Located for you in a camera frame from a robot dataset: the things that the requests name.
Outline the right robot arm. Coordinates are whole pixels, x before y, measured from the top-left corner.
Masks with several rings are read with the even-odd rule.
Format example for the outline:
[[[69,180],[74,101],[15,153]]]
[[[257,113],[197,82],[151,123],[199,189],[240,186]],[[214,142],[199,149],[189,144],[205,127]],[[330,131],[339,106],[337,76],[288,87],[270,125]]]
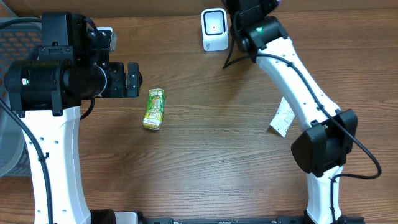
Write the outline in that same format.
[[[292,39],[271,12],[280,1],[224,1],[231,35],[277,85],[302,130],[292,155],[307,175],[305,223],[348,223],[339,207],[339,181],[353,148],[358,119],[321,90],[296,53]]]

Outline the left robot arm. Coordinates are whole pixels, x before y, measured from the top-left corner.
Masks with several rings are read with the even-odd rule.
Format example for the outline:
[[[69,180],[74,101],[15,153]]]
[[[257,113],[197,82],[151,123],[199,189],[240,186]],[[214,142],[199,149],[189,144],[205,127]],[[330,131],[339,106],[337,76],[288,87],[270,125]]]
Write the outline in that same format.
[[[42,42],[30,59],[11,64],[4,110],[21,127],[30,160],[36,223],[139,224],[139,212],[88,208],[81,181],[81,104],[96,98],[136,98],[137,63],[110,62],[114,32],[89,18],[50,12],[37,19]]]

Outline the white barcode scanner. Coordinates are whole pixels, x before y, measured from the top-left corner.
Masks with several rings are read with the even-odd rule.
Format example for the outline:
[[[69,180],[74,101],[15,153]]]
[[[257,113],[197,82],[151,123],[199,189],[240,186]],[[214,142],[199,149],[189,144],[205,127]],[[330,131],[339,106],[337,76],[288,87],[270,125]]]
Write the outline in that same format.
[[[205,52],[226,50],[229,46],[226,11],[222,8],[205,9],[201,13],[201,31]]]

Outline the grey plastic mesh basket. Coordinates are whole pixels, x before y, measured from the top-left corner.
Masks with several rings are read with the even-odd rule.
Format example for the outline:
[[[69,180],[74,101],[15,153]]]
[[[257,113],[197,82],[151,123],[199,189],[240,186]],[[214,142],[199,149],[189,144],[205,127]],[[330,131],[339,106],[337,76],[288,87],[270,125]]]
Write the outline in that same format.
[[[26,22],[1,29],[1,99],[10,105],[5,78],[12,62],[26,59],[41,43],[41,24]],[[29,155],[19,125],[1,109],[1,176],[29,177]]]

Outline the white tube gold cap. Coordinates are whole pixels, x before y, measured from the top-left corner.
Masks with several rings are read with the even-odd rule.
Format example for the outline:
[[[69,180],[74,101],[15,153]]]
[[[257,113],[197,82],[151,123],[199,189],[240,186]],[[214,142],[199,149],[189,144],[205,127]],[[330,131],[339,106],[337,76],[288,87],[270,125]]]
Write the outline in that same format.
[[[287,100],[282,97],[277,112],[270,122],[270,127],[284,138],[294,119],[295,114],[292,108]]]

